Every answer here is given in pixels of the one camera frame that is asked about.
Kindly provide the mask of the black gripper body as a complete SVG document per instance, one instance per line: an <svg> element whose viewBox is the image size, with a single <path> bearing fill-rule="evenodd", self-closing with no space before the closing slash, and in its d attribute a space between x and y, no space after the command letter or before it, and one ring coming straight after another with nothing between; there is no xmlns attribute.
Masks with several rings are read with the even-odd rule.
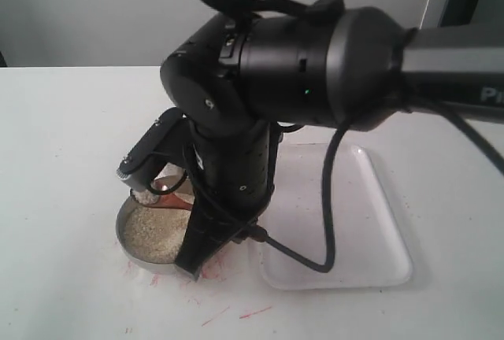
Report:
<svg viewBox="0 0 504 340"><path fill-rule="evenodd" d="M260 214L274 191L279 126L259 120L237 135L216 137L194 123L184 150L197 195L217 211Z"/></svg>

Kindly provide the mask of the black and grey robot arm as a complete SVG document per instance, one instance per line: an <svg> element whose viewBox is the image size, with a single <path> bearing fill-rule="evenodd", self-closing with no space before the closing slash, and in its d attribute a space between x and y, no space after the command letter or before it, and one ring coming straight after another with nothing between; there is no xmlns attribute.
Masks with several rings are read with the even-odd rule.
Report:
<svg viewBox="0 0 504 340"><path fill-rule="evenodd" d="M117 170L132 189L160 195L154 180L182 169L196 200L175 266L198 278L230 242L265 242L316 272L335 263L332 171L349 130L369 131L398 111L443 116L498 169L502 155L469 118L500 121L498 31L470 26L405 29L373 7L317 15L240 19L216 15L166 58L161 82L173 102ZM257 223L274 191L284 133L331 128L321 173L325 258L312 261Z"/></svg>

